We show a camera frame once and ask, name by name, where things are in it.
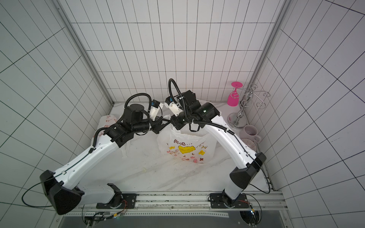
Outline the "white printed plastic bag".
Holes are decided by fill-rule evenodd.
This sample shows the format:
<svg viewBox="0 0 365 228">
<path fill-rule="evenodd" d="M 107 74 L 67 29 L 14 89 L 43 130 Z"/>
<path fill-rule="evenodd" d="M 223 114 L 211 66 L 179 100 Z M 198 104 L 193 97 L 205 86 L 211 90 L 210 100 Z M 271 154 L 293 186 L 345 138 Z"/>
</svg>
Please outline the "white printed plastic bag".
<svg viewBox="0 0 365 228">
<path fill-rule="evenodd" d="M 163 155 L 205 164 L 213 158 L 217 140 L 204 129 L 191 132 L 189 125 L 186 125 L 181 130 L 176 130 L 169 124 L 159 133 L 157 143 Z"/>
</svg>

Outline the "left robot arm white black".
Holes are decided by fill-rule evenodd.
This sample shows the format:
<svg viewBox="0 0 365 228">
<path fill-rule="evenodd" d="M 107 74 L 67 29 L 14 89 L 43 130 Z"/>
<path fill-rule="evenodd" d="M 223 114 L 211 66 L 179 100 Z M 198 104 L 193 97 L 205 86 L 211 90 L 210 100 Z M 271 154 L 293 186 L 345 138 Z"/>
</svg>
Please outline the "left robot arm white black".
<svg viewBox="0 0 365 228">
<path fill-rule="evenodd" d="M 96 130 L 92 144 L 75 159 L 54 172 L 44 171 L 40 182 L 45 196 L 59 215 L 74 210 L 79 205 L 102 203 L 112 209 L 123 202 L 121 190 L 114 184 L 79 187 L 83 177 L 109 154 L 120 149 L 135 134 L 148 133 L 153 127 L 161 130 L 163 104 L 146 93 L 127 99 L 122 116 L 112 125 Z"/>
</svg>

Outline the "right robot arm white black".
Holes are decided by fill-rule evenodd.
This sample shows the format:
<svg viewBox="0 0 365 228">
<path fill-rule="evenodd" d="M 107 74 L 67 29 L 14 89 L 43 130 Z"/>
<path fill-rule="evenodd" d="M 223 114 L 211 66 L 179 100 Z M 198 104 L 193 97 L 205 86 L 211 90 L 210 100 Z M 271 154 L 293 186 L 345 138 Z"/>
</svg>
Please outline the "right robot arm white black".
<svg viewBox="0 0 365 228">
<path fill-rule="evenodd" d="M 171 118 L 171 124 L 181 130 L 189 125 L 191 132 L 205 129 L 210 133 L 233 159 L 236 168 L 230 173 L 230 182 L 221 194 L 222 201 L 228 208 L 249 186 L 261 171 L 266 161 L 263 153 L 256 153 L 230 129 L 221 112 L 211 103 L 203 105 L 196 99 L 195 93 L 188 90 L 182 93 L 174 79 L 168 81 L 169 97 L 166 99 L 171 111 L 177 110 Z"/>
</svg>

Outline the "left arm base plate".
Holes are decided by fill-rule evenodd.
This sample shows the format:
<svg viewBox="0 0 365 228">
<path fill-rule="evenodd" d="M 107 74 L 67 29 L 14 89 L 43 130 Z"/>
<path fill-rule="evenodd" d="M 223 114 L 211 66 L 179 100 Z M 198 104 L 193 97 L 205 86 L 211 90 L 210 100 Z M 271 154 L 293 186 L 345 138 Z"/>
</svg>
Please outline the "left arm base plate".
<svg viewBox="0 0 365 228">
<path fill-rule="evenodd" d="M 134 209 L 136 204 L 137 194 L 116 194 L 108 203 L 98 203 L 97 209 Z"/>
</svg>

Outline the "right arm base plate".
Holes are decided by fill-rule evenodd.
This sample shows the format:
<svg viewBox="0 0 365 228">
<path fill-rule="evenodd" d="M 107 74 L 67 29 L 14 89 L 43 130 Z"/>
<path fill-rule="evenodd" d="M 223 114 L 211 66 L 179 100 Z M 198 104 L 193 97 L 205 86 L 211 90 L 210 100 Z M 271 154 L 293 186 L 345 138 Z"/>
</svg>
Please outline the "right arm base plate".
<svg viewBox="0 0 365 228">
<path fill-rule="evenodd" d="M 212 209 L 248 209 L 246 194 L 240 194 L 236 200 L 230 200 L 222 193 L 211 193 L 208 197 Z"/>
</svg>

